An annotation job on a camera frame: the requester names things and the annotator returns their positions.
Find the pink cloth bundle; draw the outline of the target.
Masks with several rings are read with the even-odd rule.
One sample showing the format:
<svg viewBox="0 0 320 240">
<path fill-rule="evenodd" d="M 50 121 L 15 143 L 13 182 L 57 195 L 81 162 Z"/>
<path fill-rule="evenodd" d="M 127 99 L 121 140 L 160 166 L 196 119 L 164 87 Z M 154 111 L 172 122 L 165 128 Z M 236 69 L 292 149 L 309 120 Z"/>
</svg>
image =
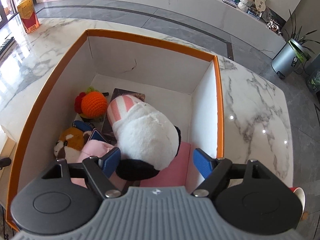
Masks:
<svg viewBox="0 0 320 240">
<path fill-rule="evenodd" d="M 112 148 L 114 148 L 113 145 L 108 144 L 103 141 L 99 140 L 89 140 L 84 145 L 84 148 L 81 151 L 80 157 L 78 159 L 77 163 L 81 163 L 84 159 L 87 159 L 89 157 L 98 157 L 101 158 L 103 155 L 105 155 L 108 151 L 110 151 Z M 119 190 L 123 190 L 126 181 L 119 178 L 116 175 L 116 171 L 112 174 L 110 178 L 107 178 L 115 187 L 117 187 Z"/>
</svg>

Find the red yellow drink carton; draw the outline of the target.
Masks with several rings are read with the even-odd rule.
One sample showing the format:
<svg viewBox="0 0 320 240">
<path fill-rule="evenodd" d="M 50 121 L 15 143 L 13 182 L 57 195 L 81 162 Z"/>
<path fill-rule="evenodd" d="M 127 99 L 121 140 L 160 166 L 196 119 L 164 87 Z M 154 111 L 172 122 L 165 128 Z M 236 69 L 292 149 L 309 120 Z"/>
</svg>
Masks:
<svg viewBox="0 0 320 240">
<path fill-rule="evenodd" d="M 33 0 L 18 0 L 17 11 L 27 34 L 39 28 L 40 23 L 35 12 Z"/>
</svg>

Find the green potted plant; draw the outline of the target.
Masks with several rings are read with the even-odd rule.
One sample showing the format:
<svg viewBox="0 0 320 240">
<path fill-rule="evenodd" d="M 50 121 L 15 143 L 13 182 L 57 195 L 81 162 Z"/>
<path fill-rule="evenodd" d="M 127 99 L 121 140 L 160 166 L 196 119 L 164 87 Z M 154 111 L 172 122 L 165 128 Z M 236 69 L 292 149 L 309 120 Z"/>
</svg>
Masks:
<svg viewBox="0 0 320 240">
<path fill-rule="evenodd" d="M 307 61 L 311 59 L 310 53 L 314 54 L 315 52 L 309 48 L 306 43 L 313 42 L 319 44 L 319 41 L 308 38 L 309 35 L 316 33 L 318 30 L 312 30 L 302 35 L 302 25 L 297 28 L 297 20 L 295 13 L 292 13 L 289 10 L 289 22 L 291 23 L 291 31 L 288 32 L 284 29 L 287 35 L 287 42 L 289 46 L 292 48 L 296 57 L 298 57 L 299 61 L 302 64 L 305 64 Z"/>
</svg>

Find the pink striped white plush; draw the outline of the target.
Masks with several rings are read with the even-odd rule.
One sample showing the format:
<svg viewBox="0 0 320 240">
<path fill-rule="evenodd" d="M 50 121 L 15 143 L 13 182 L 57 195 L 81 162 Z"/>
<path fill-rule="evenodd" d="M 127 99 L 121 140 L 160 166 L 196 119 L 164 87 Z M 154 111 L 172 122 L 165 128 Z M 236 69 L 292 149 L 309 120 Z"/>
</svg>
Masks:
<svg viewBox="0 0 320 240">
<path fill-rule="evenodd" d="M 116 168 L 119 178 L 138 181 L 153 178 L 178 155 L 181 131 L 160 111 L 139 102 L 128 115 L 114 124 L 116 146 L 121 160 Z"/>
</svg>

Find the orange crochet fruit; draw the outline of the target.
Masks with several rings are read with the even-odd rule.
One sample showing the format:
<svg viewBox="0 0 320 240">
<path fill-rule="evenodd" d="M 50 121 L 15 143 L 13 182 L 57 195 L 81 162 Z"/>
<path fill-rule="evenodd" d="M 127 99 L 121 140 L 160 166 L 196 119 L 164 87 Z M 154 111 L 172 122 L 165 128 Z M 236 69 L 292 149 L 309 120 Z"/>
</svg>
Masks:
<svg viewBox="0 0 320 240">
<path fill-rule="evenodd" d="M 74 100 L 74 110 L 82 118 L 96 119 L 106 114 L 108 101 L 102 92 L 95 88 L 88 87 L 81 92 Z"/>
</svg>

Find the pink notebook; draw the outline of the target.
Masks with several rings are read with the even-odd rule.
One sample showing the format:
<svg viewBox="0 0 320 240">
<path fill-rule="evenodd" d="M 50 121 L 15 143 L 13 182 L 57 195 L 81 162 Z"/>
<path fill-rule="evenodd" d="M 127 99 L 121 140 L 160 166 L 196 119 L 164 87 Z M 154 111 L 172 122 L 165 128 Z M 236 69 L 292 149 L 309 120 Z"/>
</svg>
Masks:
<svg viewBox="0 0 320 240">
<path fill-rule="evenodd" d="M 161 170 L 157 176 L 142 180 L 140 187 L 175 187 L 184 186 L 190 155 L 190 144 L 181 142 L 178 155 L 173 159 L 170 165 Z"/>
</svg>

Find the orange cardboard box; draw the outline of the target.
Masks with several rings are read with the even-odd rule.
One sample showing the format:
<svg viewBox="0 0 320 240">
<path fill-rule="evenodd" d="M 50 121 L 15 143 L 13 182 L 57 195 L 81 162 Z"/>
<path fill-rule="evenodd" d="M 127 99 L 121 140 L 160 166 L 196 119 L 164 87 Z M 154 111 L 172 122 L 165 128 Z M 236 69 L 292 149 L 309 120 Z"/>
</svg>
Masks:
<svg viewBox="0 0 320 240">
<path fill-rule="evenodd" d="M 134 179 L 129 162 L 159 175 L 147 186 L 202 180 L 193 150 L 224 155 L 223 94 L 216 55 L 122 31 L 87 29 L 41 89 L 22 129 L 12 163 L 7 204 L 54 159 L 77 161 L 80 116 L 120 148 L 117 185 Z"/>
</svg>

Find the red mug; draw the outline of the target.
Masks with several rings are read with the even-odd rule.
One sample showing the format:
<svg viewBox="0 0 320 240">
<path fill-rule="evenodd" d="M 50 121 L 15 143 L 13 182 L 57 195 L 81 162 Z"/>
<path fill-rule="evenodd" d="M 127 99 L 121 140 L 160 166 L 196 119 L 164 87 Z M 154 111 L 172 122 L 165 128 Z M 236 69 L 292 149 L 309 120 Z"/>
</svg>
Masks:
<svg viewBox="0 0 320 240">
<path fill-rule="evenodd" d="M 305 203 L 306 203 L 305 192 L 301 187 L 290 187 L 290 190 L 295 194 L 295 196 L 300 201 L 300 204 L 302 206 L 302 212 L 301 212 L 300 220 L 303 220 L 304 211 L 305 211 Z"/>
</svg>

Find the dark photo card box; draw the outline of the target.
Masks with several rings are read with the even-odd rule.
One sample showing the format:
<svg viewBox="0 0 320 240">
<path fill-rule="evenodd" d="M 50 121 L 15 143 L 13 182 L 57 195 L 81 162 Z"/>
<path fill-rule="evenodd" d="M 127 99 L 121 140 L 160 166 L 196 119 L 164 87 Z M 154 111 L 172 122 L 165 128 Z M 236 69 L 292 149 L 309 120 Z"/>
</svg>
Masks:
<svg viewBox="0 0 320 240">
<path fill-rule="evenodd" d="M 143 93 L 132 92 L 120 88 L 114 89 L 101 129 L 101 133 L 108 143 L 114 145 L 117 141 L 113 132 L 114 124 L 124 120 L 128 115 L 129 110 L 134 105 L 144 101 L 145 94 Z"/>
</svg>

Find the silver trash bin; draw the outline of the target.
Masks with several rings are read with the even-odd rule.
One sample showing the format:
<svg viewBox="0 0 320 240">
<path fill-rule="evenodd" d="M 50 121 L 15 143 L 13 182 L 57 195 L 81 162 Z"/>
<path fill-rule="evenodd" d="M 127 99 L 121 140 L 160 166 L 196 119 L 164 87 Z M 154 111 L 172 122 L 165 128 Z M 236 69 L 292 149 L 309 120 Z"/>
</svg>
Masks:
<svg viewBox="0 0 320 240">
<path fill-rule="evenodd" d="M 271 66 L 276 75 L 284 80 L 310 58 L 305 48 L 291 38 L 272 60 Z"/>
</svg>

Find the brown white plush dog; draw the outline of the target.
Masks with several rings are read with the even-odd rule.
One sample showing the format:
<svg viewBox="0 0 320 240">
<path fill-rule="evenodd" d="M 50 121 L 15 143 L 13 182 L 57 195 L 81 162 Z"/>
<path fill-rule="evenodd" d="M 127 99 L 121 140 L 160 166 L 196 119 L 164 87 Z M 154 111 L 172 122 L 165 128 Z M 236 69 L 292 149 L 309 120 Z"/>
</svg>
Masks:
<svg viewBox="0 0 320 240">
<path fill-rule="evenodd" d="M 77 163 L 84 145 L 93 132 L 92 126 L 76 120 L 64 130 L 54 146 L 56 159 L 66 159 L 67 163 Z"/>
</svg>

